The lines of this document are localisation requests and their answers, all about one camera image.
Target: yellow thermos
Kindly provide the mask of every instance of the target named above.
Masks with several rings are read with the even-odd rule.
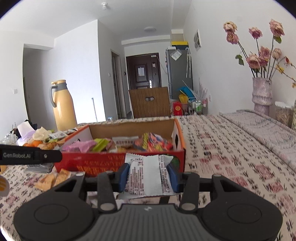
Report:
[[[77,126],[72,96],[67,89],[66,80],[52,82],[50,101],[54,108],[54,117],[59,131],[66,131]]]

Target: gray refrigerator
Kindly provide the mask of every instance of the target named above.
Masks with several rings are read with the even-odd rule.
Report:
[[[187,84],[189,88],[193,90],[192,81],[192,67],[191,76],[189,78],[189,66],[188,66],[188,76],[186,78],[186,67],[187,67],[187,50],[179,50],[182,55],[174,60],[171,56],[176,50],[166,50],[166,58],[168,65],[168,82],[169,82],[169,92],[170,98],[179,100],[179,94],[181,93],[179,89]]]

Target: smoke detector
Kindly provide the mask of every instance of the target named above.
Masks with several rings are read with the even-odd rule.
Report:
[[[146,28],[144,28],[144,31],[145,32],[155,32],[156,28],[155,27],[146,27]]]
[[[107,9],[107,7],[108,7],[108,3],[106,3],[106,2],[103,2],[103,3],[102,3],[102,8],[103,8],[103,10],[106,10],[106,9]]]

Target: ribbed gray surface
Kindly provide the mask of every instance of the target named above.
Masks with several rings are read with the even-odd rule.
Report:
[[[194,215],[174,205],[123,204],[114,214],[102,215],[77,241],[220,241],[209,235]]]

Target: red box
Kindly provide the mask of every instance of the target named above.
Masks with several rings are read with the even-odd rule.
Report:
[[[173,150],[163,152],[138,152],[143,156],[167,154],[177,157],[180,161],[179,170],[184,171],[185,142],[177,119],[157,120],[149,122],[104,123],[87,125],[66,138],[64,145],[73,142],[87,141],[94,138],[112,138],[116,136],[141,136],[145,132],[152,132],[169,140]],[[125,161],[125,153],[66,153],[63,152],[61,162],[55,163],[59,172],[62,168],[69,171],[86,172],[87,176],[95,177],[108,170],[117,171]]]
[[[179,101],[173,103],[174,115],[183,115],[182,104]]]

